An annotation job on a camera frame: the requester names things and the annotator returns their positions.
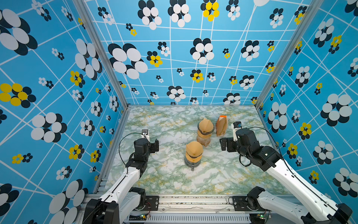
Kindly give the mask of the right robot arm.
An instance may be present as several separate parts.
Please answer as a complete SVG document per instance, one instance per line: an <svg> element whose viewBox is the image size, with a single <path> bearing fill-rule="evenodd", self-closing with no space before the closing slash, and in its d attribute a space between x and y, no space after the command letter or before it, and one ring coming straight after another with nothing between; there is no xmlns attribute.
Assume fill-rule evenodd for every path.
<svg viewBox="0 0 358 224"><path fill-rule="evenodd" d="M240 157L247 158L250 165L274 177L300 202L292 203L256 186L247 194L245 202L239 203L233 197L233 205L246 205L252 211L272 211L296 224L349 222L352 209L348 205L334 202L310 185L285 161L280 152L270 146L261 146L252 130L242 128L240 122L233 125L233 137L221 138L221 149L238 152Z"/></svg>

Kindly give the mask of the grey glass pitcher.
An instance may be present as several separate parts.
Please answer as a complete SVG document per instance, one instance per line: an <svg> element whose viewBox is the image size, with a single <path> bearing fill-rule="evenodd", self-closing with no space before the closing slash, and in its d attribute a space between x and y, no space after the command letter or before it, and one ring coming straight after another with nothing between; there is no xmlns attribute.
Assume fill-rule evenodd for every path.
<svg viewBox="0 0 358 224"><path fill-rule="evenodd" d="M191 169L191 171L194 171L195 168L198 167L201 163L201 161L191 162L191 161L188 161L186 158L184 159L184 162Z"/></svg>

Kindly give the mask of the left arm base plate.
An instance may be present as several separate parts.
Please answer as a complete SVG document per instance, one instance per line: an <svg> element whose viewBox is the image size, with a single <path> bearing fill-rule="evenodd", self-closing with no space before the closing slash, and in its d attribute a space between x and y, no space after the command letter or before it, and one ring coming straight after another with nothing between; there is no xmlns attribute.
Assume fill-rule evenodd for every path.
<svg viewBox="0 0 358 224"><path fill-rule="evenodd" d="M133 208L133 211L158 211L159 199L159 196L146 196L144 205Z"/></svg>

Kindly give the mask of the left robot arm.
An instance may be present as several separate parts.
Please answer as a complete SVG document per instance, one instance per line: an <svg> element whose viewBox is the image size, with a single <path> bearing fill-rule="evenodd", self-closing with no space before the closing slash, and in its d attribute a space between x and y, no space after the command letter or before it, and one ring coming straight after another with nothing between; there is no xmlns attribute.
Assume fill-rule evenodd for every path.
<svg viewBox="0 0 358 224"><path fill-rule="evenodd" d="M91 199L85 208L83 224L121 224L135 209L146 204L145 189L134 187L144 174L151 153L159 151L159 141L145 137L134 141L135 152L123 174L99 199Z"/></svg>

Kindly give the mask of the clear grey glass dripper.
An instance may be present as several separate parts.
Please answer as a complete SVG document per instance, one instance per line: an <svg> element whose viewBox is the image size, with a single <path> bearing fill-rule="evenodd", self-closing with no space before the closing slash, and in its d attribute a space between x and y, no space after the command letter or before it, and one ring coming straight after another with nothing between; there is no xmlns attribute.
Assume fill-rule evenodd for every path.
<svg viewBox="0 0 358 224"><path fill-rule="evenodd" d="M215 127L211 121L201 121L197 125L198 132L202 135L210 135L214 132Z"/></svg>

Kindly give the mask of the wooden ring holder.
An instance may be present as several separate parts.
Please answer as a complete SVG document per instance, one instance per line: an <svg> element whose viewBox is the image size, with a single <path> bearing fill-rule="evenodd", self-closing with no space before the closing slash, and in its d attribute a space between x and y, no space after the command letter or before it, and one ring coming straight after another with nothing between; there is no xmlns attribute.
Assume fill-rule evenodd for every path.
<svg viewBox="0 0 358 224"><path fill-rule="evenodd" d="M196 157L196 158L192 158L192 157L190 157L189 155L185 155L185 159L186 159L188 162L191 162L191 163L198 163L198 162L202 159L202 156L199 156L199 157Z"/></svg>

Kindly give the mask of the green glass dripper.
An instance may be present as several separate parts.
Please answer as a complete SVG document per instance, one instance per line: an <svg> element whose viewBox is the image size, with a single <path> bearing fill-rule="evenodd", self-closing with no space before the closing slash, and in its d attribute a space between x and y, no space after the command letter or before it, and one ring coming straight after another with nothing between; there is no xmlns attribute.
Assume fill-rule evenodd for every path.
<svg viewBox="0 0 358 224"><path fill-rule="evenodd" d="M201 157L203 154L203 151L200 150L200 151L195 151L195 152L192 152L192 151L186 151L186 157L189 157L189 158L192 158L192 159L196 159L198 157Z"/></svg>

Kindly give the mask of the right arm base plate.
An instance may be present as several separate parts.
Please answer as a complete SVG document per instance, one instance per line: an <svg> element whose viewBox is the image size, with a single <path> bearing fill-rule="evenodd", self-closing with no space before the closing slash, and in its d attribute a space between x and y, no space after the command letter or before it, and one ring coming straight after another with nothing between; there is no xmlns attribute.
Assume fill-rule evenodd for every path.
<svg viewBox="0 0 358 224"><path fill-rule="evenodd" d="M231 196L228 203L232 205L235 211L248 211L248 212L265 212L267 211L261 207L257 201L252 197L247 196Z"/></svg>

